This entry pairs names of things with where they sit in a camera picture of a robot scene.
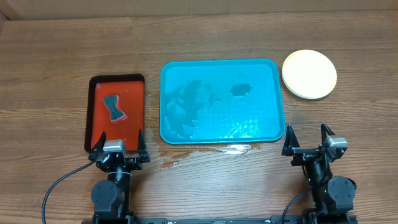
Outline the teal plastic tray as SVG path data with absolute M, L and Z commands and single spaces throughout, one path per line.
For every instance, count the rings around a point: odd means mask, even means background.
M 169 62 L 159 106 L 169 144 L 268 142 L 285 133 L 279 70 L 266 58 Z

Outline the red tray with black rim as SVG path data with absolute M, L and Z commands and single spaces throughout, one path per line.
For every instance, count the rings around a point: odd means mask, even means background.
M 90 79 L 84 149 L 90 152 L 102 132 L 107 140 L 124 141 L 127 151 L 136 151 L 139 130 L 144 131 L 144 76 L 139 73 L 125 75 L 98 75 Z M 127 118 L 115 123 L 110 121 L 103 98 L 119 96 L 119 109 Z

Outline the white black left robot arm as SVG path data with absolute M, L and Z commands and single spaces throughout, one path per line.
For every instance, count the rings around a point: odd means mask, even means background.
M 106 180 L 95 184 L 91 190 L 94 204 L 93 223 L 138 223 L 130 211 L 132 171 L 141 170 L 143 163 L 150 162 L 150 155 L 139 130 L 136 157 L 127 157 L 124 141 L 107 140 L 102 133 L 89 153 L 89 160 L 107 174 Z

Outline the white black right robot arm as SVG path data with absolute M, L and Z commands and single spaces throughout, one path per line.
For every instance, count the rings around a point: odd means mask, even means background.
M 337 136 L 326 123 L 321 124 L 322 142 L 317 148 L 302 149 L 291 125 L 286 127 L 282 155 L 291 157 L 291 166 L 299 166 L 309 188 L 293 198 L 285 207 L 278 223 L 357 223 L 348 214 L 354 207 L 357 185 L 343 176 L 334 176 L 330 164 L 348 149 L 343 136 Z M 299 216 L 287 216 L 289 208 L 306 194 L 311 194 L 313 208 Z

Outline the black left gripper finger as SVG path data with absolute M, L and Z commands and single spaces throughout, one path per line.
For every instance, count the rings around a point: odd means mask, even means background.
M 106 142 L 106 133 L 102 132 L 99 140 L 97 141 L 97 143 L 93 146 L 93 148 L 89 152 L 88 159 L 90 161 L 97 160 L 98 155 L 101 152 L 103 152 L 103 147 L 104 147 L 105 142 Z
M 150 162 L 150 155 L 144 142 L 144 132 L 142 129 L 139 130 L 138 134 L 137 152 L 139 154 L 139 160 L 141 163 Z

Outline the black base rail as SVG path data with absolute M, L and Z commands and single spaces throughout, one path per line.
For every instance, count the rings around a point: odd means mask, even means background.
M 83 224 L 89 223 L 133 223 L 133 224 L 358 224 L 355 216 L 347 214 L 338 216 L 320 216 L 317 218 L 309 218 L 301 215 L 289 215 L 282 217 L 273 215 L 269 218 L 213 218 L 213 219 L 181 219 L 181 220 L 168 220 L 166 218 L 137 218 L 128 217 L 124 220 L 96 220 L 91 218 L 82 221 Z

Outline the yellow-green plate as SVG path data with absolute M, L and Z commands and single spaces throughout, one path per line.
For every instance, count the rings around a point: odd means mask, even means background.
M 337 72 L 332 61 L 314 50 L 297 50 L 282 65 L 282 80 L 294 95 L 318 100 L 336 86 Z

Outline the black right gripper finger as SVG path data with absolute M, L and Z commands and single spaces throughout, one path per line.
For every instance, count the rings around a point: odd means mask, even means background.
M 282 148 L 282 155 L 294 156 L 297 153 L 297 151 L 300 150 L 300 144 L 290 124 L 287 125 L 285 133 L 286 135 L 285 135 L 284 146 Z
M 326 123 L 321 124 L 321 135 L 322 139 L 326 139 L 328 136 L 335 135 L 334 132 L 328 127 Z

